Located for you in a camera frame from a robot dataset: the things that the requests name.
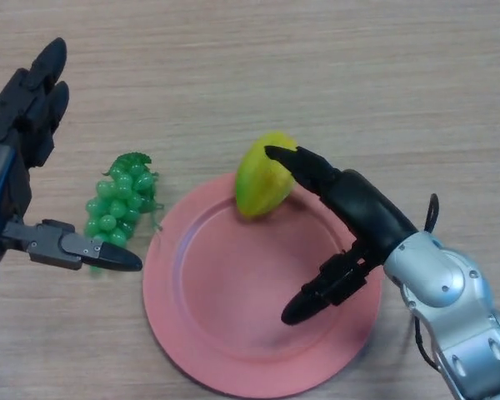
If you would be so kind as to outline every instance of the green grapes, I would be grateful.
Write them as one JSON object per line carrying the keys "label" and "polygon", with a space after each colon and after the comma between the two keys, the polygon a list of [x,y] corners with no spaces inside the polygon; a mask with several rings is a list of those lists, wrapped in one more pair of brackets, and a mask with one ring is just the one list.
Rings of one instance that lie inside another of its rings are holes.
{"label": "green grapes", "polygon": [[115,160],[103,174],[108,180],[97,183],[97,196],[85,205],[86,237],[125,248],[141,215],[162,207],[155,199],[158,174],[150,171],[150,163],[152,159],[140,152],[123,154]]}

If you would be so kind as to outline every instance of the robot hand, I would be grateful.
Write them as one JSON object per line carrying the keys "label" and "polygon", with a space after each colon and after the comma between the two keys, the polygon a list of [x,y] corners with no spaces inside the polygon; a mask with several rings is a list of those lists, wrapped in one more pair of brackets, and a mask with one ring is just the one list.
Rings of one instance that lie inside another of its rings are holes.
{"label": "robot hand", "polygon": [[[330,257],[302,286],[282,321],[295,325],[347,301],[382,265],[414,317],[422,357],[441,373],[454,398],[500,400],[500,312],[479,266],[431,234],[437,196],[432,195],[426,226],[418,231],[358,172],[339,171],[303,147],[265,151],[318,195],[356,238],[350,250]],[[422,345],[421,321],[432,339],[433,360]]]}
{"label": "robot hand", "polygon": [[32,199],[31,168],[42,167],[53,150],[53,134],[68,106],[68,86],[58,82],[67,46],[57,38],[32,63],[20,68],[0,93],[0,262],[7,250],[32,261],[78,270],[83,263],[116,271],[140,271],[141,259],[111,243],[87,239],[73,225],[23,217]]}

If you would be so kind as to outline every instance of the table surface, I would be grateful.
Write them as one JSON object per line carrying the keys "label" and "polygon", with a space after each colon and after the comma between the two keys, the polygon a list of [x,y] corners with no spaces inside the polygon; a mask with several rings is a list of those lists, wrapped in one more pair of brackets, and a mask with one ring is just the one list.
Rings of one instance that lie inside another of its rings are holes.
{"label": "table surface", "polygon": [[[500,0],[0,0],[0,90],[57,36],[71,102],[28,223],[81,227],[130,149],[152,156],[170,208],[279,128],[419,227],[438,193],[438,236],[482,265],[500,308]],[[93,280],[9,253],[0,275],[0,400],[217,398],[160,353],[141,273]],[[451,398],[387,283],[364,355],[300,398],[412,396]]]}

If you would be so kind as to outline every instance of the yellow star fruit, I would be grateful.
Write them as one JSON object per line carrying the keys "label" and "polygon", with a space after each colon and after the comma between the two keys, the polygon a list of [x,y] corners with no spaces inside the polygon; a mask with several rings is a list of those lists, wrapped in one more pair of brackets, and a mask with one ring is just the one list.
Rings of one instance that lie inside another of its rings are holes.
{"label": "yellow star fruit", "polygon": [[294,186],[291,173],[268,158],[265,146],[296,150],[297,142],[284,132],[273,131],[261,136],[245,154],[237,170],[235,200],[238,211],[247,219],[270,213]]}

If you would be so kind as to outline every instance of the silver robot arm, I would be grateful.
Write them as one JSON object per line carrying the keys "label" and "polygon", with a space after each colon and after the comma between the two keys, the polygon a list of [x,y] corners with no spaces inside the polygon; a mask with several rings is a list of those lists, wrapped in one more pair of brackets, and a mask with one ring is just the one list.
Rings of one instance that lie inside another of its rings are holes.
{"label": "silver robot arm", "polygon": [[383,269],[432,339],[432,356],[458,400],[500,400],[500,311],[480,267],[429,232],[408,237]]}
{"label": "silver robot arm", "polygon": [[[442,375],[454,398],[500,400],[500,311],[479,266],[431,234],[437,196],[432,195],[426,225],[419,231],[358,172],[339,171],[303,147],[265,151],[318,195],[357,239],[302,286],[285,307],[283,322],[295,325],[341,304],[383,265],[414,317],[422,357]],[[421,323],[432,341],[432,359],[422,345]]]}

